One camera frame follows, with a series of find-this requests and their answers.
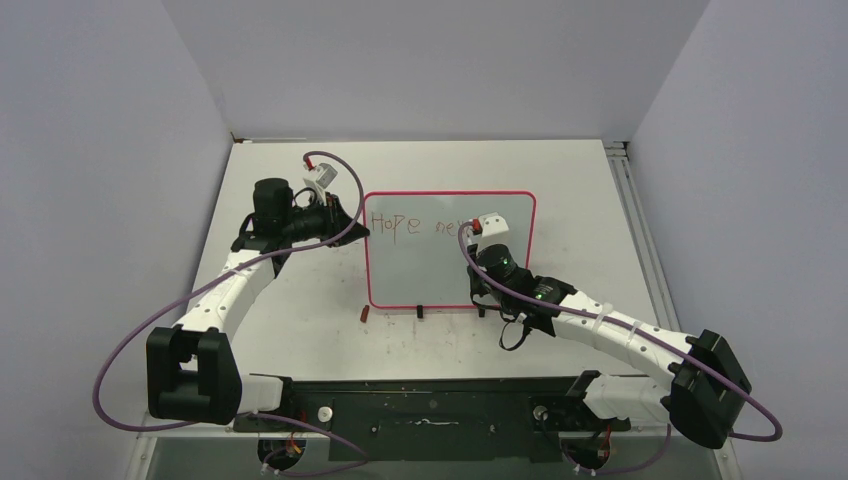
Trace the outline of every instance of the whiteboard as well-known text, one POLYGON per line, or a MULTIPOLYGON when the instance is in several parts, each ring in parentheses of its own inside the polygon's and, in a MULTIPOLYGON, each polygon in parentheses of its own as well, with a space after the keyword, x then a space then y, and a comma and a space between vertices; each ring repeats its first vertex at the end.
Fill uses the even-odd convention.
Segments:
POLYGON ((372 192, 365 198, 368 300, 377 308, 471 307, 459 226, 497 212, 507 246, 530 260, 536 197, 527 191, 372 192))

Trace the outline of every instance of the gray wall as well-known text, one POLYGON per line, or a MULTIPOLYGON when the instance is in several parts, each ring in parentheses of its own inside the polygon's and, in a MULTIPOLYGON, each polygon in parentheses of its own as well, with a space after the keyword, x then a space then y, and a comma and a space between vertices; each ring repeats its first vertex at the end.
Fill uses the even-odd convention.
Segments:
POLYGON ((629 139, 707 0, 164 0, 243 137, 629 139))
POLYGON ((846 22, 841 0, 713 0, 630 149, 681 324, 725 334, 786 427, 735 443, 749 479, 848 470, 846 22))
MULTIPOLYGON (((155 0, 4 2, 0 72, 0 478, 123 478, 91 385, 193 279, 230 140, 155 0)), ((142 352, 107 378, 127 422, 142 352)))

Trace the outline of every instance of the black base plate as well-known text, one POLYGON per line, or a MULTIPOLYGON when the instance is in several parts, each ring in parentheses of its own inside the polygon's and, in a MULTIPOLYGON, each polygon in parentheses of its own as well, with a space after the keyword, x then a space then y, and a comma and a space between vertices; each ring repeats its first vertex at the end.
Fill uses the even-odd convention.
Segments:
MULTIPOLYGON (((293 416, 306 412, 308 423, 362 447, 371 460, 472 461, 526 457, 531 462, 559 462, 556 443, 543 437, 533 408, 556 410, 545 425, 558 431, 605 429, 582 401, 565 393, 576 377, 412 380, 362 382, 292 382, 284 378, 284 401, 272 412, 293 416), (327 423, 317 418, 328 406, 327 423)), ((290 432, 279 422, 238 417, 238 432, 290 432)), ((616 422, 627 430, 629 422, 616 422)), ((356 452, 333 443, 331 461, 358 460, 356 452)))

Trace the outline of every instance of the white table surface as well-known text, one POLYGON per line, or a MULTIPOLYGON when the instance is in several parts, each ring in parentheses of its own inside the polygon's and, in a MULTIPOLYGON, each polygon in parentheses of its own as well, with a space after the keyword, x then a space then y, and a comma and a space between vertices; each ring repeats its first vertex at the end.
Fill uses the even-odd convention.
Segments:
MULTIPOLYGON (((252 211, 254 183, 281 177, 298 190, 304 174, 301 156, 309 150, 327 150, 347 160, 366 193, 533 192, 539 202, 533 272, 571 283, 656 324, 610 167, 595 140, 237 144, 195 286, 220 271, 239 225, 252 211)), ((355 184, 343 168, 338 170, 330 191, 352 214, 355 184)), ((587 369, 635 373, 591 348, 539 332, 517 351, 502 351, 503 323, 491 313, 480 319, 474 311, 428 310, 418 320, 414 311, 372 307, 362 324, 359 316, 367 303, 362 241, 293 255, 232 339, 239 371, 295 380, 569 376, 587 369)), ((518 338, 518 327, 512 327, 506 343, 518 338)))

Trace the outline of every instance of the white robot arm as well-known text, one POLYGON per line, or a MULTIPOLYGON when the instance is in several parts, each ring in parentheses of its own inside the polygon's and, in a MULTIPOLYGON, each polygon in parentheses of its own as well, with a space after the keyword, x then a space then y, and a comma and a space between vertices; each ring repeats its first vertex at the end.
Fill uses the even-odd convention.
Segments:
POLYGON ((480 271, 501 287, 539 300, 529 303, 493 288, 469 265, 472 296, 492 295, 506 321, 523 325, 522 339, 505 349, 511 351, 520 346, 532 330, 595 348, 647 375, 586 372, 594 378, 584 382, 588 385, 582 391, 582 399, 598 418, 672 423, 703 446, 719 448, 724 443, 744 401, 692 368, 679 355, 649 342, 640 333, 648 333, 681 352, 688 352, 750 393, 748 379, 721 336, 704 331, 701 337, 694 337, 664 330, 617 312, 612 305, 595 301, 560 280, 534 276, 513 261, 506 247, 509 227, 497 213, 479 217, 465 232, 467 259, 480 271), (581 315, 540 306, 548 304, 581 315), (615 322, 604 321, 605 318, 615 322))
POLYGON ((311 192, 309 205, 298 206, 283 179, 257 182, 255 211, 242 223, 221 270, 220 276, 227 277, 172 327, 156 328, 148 336, 148 409, 154 417, 227 424, 238 413, 280 406, 283 380, 240 374, 229 344, 259 293, 280 274, 289 256, 267 254, 311 238, 332 241, 348 227, 328 246, 347 245, 369 233, 353 223, 338 197, 326 192, 336 171, 323 163, 307 162, 307 168, 307 188, 301 192, 311 192), (260 256, 269 258, 259 260, 260 256))

